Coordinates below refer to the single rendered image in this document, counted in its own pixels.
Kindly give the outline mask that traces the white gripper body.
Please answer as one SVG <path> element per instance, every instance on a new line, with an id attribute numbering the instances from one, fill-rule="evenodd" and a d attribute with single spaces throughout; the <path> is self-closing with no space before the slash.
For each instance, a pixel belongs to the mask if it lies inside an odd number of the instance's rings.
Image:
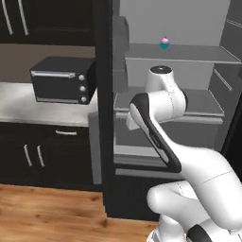
<path id="1" fill-rule="evenodd" d="M 131 117 L 131 114 L 128 113 L 127 119 L 126 119 L 126 125 L 129 130 L 137 130 L 139 126 L 134 122 L 134 120 Z"/>

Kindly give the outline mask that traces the black fridge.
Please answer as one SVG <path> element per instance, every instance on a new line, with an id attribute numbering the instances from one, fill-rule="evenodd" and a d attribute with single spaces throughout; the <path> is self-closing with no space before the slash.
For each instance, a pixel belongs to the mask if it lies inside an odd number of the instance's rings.
<path id="1" fill-rule="evenodd" d="M 207 90 L 224 111 L 212 149 L 222 153 L 242 95 L 242 0 L 93 0 L 102 191 L 109 217 L 156 221 L 149 188 L 178 182 L 166 166 L 120 164 L 114 157 L 117 94 L 143 87 L 148 70 L 167 65 L 184 90 Z M 240 64 L 127 60 L 131 43 L 219 46 Z"/>

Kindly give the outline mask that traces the grey fridge drawer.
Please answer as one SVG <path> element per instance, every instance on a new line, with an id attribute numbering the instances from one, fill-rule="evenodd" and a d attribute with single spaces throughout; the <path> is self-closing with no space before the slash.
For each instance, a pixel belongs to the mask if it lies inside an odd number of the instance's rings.
<path id="1" fill-rule="evenodd" d="M 215 145 L 217 124 L 168 122 L 162 124 L 165 133 L 175 143 L 190 147 Z M 125 119 L 117 119 L 114 126 L 114 157 L 120 164 L 164 167 L 155 149 L 140 129 L 129 130 Z"/>

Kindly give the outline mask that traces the grey fridge shelf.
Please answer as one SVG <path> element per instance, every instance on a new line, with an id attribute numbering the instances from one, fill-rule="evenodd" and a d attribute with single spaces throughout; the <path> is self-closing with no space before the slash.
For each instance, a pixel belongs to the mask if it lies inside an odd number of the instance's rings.
<path id="1" fill-rule="evenodd" d="M 131 99 L 138 93 L 143 93 L 143 87 L 129 87 L 123 94 L 117 94 L 114 99 L 114 111 L 118 117 L 126 117 Z M 188 107 L 184 116 L 177 118 L 176 122 L 222 124 L 224 111 L 216 99 L 207 90 L 184 90 L 188 98 Z"/>
<path id="2" fill-rule="evenodd" d="M 171 44 L 162 49 L 158 44 L 131 43 L 127 60 L 196 61 L 240 64 L 241 60 L 219 46 Z"/>

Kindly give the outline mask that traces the black fridge door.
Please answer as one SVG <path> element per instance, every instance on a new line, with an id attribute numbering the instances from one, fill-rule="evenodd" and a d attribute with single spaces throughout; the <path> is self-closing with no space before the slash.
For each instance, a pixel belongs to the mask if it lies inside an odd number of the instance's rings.
<path id="1" fill-rule="evenodd" d="M 225 143 L 222 148 L 222 154 L 235 165 L 239 162 L 242 152 L 242 95 L 239 98 L 235 109 L 232 123 L 229 128 Z"/>

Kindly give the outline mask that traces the black drawer front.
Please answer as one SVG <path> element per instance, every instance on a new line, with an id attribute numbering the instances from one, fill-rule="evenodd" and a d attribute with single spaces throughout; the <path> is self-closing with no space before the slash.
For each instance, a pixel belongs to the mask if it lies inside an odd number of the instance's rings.
<path id="1" fill-rule="evenodd" d="M 76 131 L 78 135 L 77 136 L 58 135 L 55 132 L 55 130 Z M 51 137 L 80 138 L 80 139 L 89 138 L 89 129 L 85 127 L 46 126 L 44 128 L 44 133 Z"/>

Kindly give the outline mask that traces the black base cupboard door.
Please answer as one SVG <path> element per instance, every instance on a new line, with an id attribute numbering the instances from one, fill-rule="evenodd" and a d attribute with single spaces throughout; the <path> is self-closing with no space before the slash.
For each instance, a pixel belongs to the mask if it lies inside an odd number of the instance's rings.
<path id="1" fill-rule="evenodd" d="M 29 185 L 31 171 L 24 145 L 28 148 L 25 125 L 0 123 L 0 183 Z"/>
<path id="2" fill-rule="evenodd" d="M 93 184 L 90 145 L 72 139 L 48 138 L 41 141 L 45 167 L 42 170 L 45 187 L 81 190 Z"/>

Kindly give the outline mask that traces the black toaster oven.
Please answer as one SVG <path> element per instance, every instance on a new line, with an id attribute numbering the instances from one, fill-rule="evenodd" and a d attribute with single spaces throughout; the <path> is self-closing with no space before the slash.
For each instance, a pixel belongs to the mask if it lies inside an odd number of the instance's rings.
<path id="1" fill-rule="evenodd" d="M 33 77 L 31 71 L 75 73 L 74 78 Z M 39 102 L 88 105 L 95 93 L 95 58 L 46 57 L 29 69 L 36 100 Z M 85 80 L 78 79 L 84 75 Z M 79 87 L 85 86 L 86 92 Z M 81 103 L 85 96 L 87 103 Z"/>

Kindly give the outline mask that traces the black wall cupboard door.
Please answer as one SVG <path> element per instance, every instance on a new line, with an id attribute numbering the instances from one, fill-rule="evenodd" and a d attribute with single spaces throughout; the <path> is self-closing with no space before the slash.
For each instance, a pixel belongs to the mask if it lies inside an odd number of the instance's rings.
<path id="1" fill-rule="evenodd" d="M 22 0 L 29 34 L 24 43 L 93 46 L 92 0 Z"/>
<path id="2" fill-rule="evenodd" d="M 12 26 L 13 34 L 9 35 L 6 19 L 3 12 L 2 1 L 0 0 L 0 43 L 8 43 L 14 36 L 14 6 L 16 0 L 6 0 L 9 20 Z"/>

